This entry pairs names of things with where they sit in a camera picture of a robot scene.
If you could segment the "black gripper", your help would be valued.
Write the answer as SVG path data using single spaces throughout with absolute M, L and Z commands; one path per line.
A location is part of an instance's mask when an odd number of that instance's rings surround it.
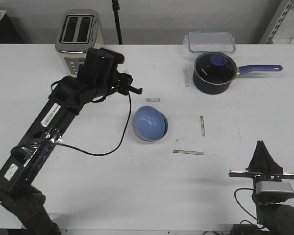
M 142 94 L 142 88 L 135 88 L 130 86 L 133 82 L 133 77 L 128 73 L 120 73 L 118 71 L 112 73 L 112 91 L 111 94 L 120 93 L 122 95 L 129 95 L 129 92 L 135 94 Z
M 258 172 L 262 161 L 263 172 Z M 263 141 L 257 141 L 252 159 L 247 171 L 230 170 L 229 177 L 251 178 L 255 181 L 294 180 L 294 173 L 283 173 L 283 167 L 274 161 Z

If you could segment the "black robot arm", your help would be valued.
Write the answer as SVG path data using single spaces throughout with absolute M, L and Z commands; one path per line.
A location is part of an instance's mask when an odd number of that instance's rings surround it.
M 253 180 L 252 201 L 256 224 L 240 222 L 230 230 L 232 235 L 294 235 L 294 207 L 286 205 L 294 198 L 289 180 L 294 173 L 284 172 L 269 154 L 263 141 L 257 141 L 253 157 L 244 171 L 231 170 L 229 177 Z
M 49 100 L 0 170 L 0 205 L 14 214 L 28 235 L 59 235 L 44 208 L 46 197 L 32 182 L 61 137 L 87 103 L 102 102 L 113 93 L 141 94 L 133 78 L 118 71 L 110 75 L 65 76 L 54 82 Z

